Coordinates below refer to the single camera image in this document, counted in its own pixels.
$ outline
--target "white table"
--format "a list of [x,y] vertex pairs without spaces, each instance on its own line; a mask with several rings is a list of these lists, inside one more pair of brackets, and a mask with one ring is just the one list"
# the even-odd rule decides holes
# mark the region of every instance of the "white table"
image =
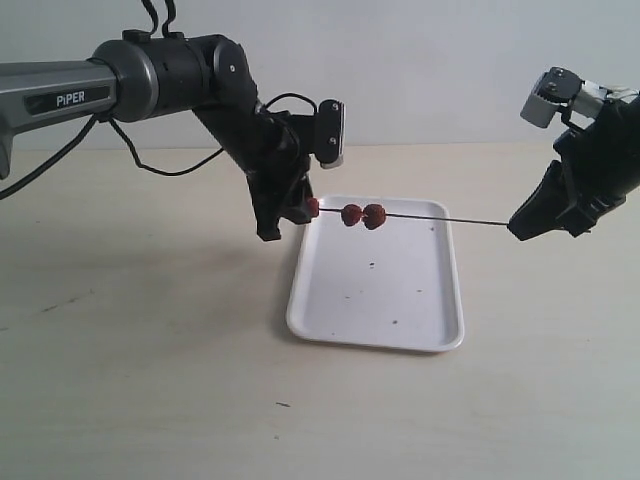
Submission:
[[[178,168],[207,152],[142,153]],[[43,156],[15,154],[11,179]],[[552,158],[548,145],[350,148],[312,180],[317,195],[506,220]],[[577,240],[454,226],[467,336],[438,356],[292,337],[301,229],[283,222],[284,239],[262,243],[226,157],[171,179],[125,152],[74,152],[1,202],[0,222],[2,479],[640,476],[633,195]]]

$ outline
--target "table surface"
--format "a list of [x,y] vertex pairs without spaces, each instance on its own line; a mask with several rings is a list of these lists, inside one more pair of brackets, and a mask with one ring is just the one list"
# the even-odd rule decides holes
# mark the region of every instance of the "table surface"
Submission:
[[[11,178],[43,157],[16,153]],[[348,148],[312,181],[507,220],[552,158]],[[0,218],[0,478],[638,478],[633,195],[579,239],[454,225],[466,338],[432,356],[295,339],[302,228],[262,243],[227,157],[163,178],[124,151],[76,151]]]

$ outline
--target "white tray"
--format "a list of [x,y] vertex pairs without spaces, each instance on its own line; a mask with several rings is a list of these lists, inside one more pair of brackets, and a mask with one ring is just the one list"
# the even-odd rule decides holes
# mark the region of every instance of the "white tray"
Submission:
[[[448,217],[436,202],[332,195],[321,207],[380,203],[389,213]],[[307,226],[287,310],[311,341],[422,352],[462,343],[464,323],[449,223],[387,218],[377,230],[321,212]]]

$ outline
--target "black cable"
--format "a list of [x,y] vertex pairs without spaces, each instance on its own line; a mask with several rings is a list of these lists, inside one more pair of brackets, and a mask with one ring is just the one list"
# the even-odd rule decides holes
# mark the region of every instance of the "black cable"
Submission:
[[151,21],[153,22],[153,30],[149,32],[149,35],[153,35],[158,30],[158,12],[156,11],[156,7],[153,6],[153,3],[151,3],[151,0],[142,0],[142,6],[147,11],[151,17]]
[[116,131],[116,133],[118,135],[120,135],[120,138],[122,138],[124,143],[127,144],[127,147],[129,148],[129,151],[131,152],[131,156],[133,157],[133,161],[135,162],[136,166],[138,168],[143,169],[143,170],[147,170],[148,172],[155,173],[157,175],[162,175],[164,177],[179,177],[181,175],[187,175],[188,173],[194,172],[195,170],[199,169],[200,167],[203,167],[204,165],[209,163],[211,160],[216,158],[218,155],[220,155],[222,152],[224,152],[224,149],[220,148],[216,152],[214,152],[211,155],[209,155],[204,160],[201,160],[197,164],[193,165],[192,167],[189,167],[189,168],[187,168],[185,170],[179,170],[177,172],[166,172],[164,170],[159,170],[157,168],[154,168],[154,167],[151,167],[149,165],[145,165],[144,163],[142,163],[142,160],[140,160],[140,156],[138,155],[138,152],[136,150],[135,145],[133,144],[131,139],[127,136],[127,134],[124,133],[122,128],[120,128],[120,125],[118,125],[116,123],[116,121],[114,119],[112,119],[112,118],[110,118],[108,121],[109,121],[109,125],[111,125],[113,127],[113,129]]
[[303,102],[306,102],[313,107],[314,115],[318,113],[318,105],[316,105],[316,102],[311,100],[309,97],[305,97],[304,95],[300,95],[299,93],[293,93],[293,92],[282,93],[277,97],[272,98],[265,104],[264,108],[269,109],[269,107],[272,106],[274,103],[279,102],[280,100],[285,98],[297,98],[298,100],[302,100]]
[[89,131],[95,126],[97,122],[98,122],[98,117],[96,115],[92,116],[89,119],[89,121],[84,125],[84,127],[82,127],[82,130],[80,130],[80,132],[69,143],[67,143],[64,147],[58,150],[58,152],[55,153],[51,158],[49,158],[47,161],[45,161],[42,165],[40,165],[38,168],[33,170],[31,173],[28,173],[27,175],[22,177],[20,180],[18,180],[16,183],[11,185],[10,187],[7,187],[4,190],[1,190],[0,200],[4,200],[5,198],[10,197],[14,193],[19,192],[24,187],[26,187],[31,182],[33,182],[35,179],[37,179],[44,172],[46,172],[51,167],[53,167],[60,160],[62,160],[62,158],[67,153],[69,153],[71,150],[76,148],[78,144],[82,142],[82,140],[84,140],[84,138],[87,136]]
[[162,24],[162,36],[164,38],[170,38],[171,31],[169,30],[169,25],[176,19],[176,4],[173,0],[164,0],[164,3],[167,6],[167,19]]

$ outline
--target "piper logo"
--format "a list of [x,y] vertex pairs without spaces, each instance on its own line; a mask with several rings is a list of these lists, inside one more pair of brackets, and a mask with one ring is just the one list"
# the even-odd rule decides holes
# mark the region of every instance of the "piper logo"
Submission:
[[79,92],[67,93],[65,95],[58,95],[56,97],[56,107],[68,107],[69,105],[76,105],[77,103],[84,102],[84,90]]

